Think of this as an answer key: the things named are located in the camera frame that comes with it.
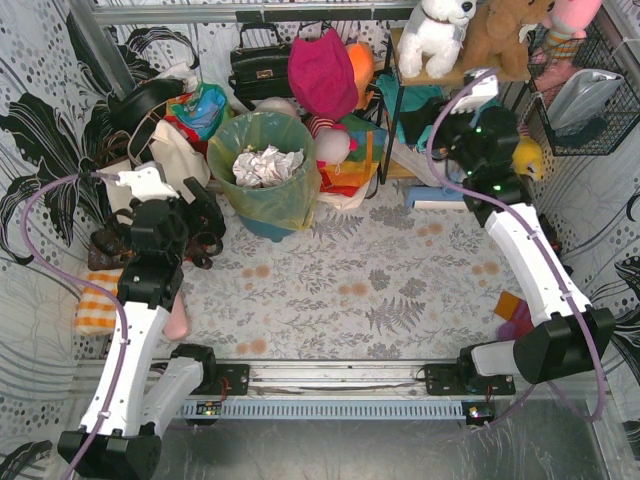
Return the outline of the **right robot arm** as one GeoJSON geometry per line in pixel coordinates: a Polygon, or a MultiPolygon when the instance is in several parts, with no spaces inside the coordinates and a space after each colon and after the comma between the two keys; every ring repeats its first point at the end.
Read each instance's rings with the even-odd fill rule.
{"type": "Polygon", "coordinates": [[[615,319],[606,308],[596,309],[570,279],[527,203],[507,205],[487,194],[457,185],[441,174],[443,185],[490,208],[484,228],[515,273],[534,328],[516,340],[470,348],[478,375],[519,375],[531,385],[592,371],[597,391],[606,398],[601,357],[615,319]]]}

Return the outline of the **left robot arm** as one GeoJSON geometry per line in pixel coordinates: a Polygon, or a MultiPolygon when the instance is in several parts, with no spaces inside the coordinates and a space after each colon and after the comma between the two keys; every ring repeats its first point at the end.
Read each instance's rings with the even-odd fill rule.
{"type": "Polygon", "coordinates": [[[135,198],[134,257],[119,279],[118,324],[98,387],[79,427],[58,441],[58,453],[69,464],[66,479],[152,478],[162,437],[180,407],[218,378],[212,348],[181,344],[154,386],[145,387],[183,279],[185,204],[151,168],[123,172],[116,183],[135,198]]]}

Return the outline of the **teal plastic trash bin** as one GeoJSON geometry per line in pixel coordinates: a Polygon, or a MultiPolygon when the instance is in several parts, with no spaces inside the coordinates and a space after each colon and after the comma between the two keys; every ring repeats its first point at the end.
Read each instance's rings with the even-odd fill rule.
{"type": "Polygon", "coordinates": [[[274,242],[310,227],[321,177],[316,148],[301,121],[283,114],[254,112],[224,123],[209,140],[208,163],[231,206],[252,233],[274,242]],[[242,186],[233,172],[239,156],[268,148],[301,157],[300,165],[274,186],[242,186]]]}

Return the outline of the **light blue floor squeegee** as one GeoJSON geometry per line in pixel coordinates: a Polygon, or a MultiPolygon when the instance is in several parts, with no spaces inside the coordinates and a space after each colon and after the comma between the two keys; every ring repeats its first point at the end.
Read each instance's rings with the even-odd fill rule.
{"type": "Polygon", "coordinates": [[[405,206],[413,209],[467,209],[462,194],[446,186],[410,186],[405,195],[405,206]]]}

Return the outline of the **yellow translucent trash bag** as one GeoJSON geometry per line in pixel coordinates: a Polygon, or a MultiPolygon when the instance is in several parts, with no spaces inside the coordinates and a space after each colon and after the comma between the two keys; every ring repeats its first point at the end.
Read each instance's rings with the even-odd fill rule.
{"type": "Polygon", "coordinates": [[[310,227],[321,185],[315,143],[300,120],[254,112],[223,123],[208,163],[235,211],[289,231],[310,227]]]}

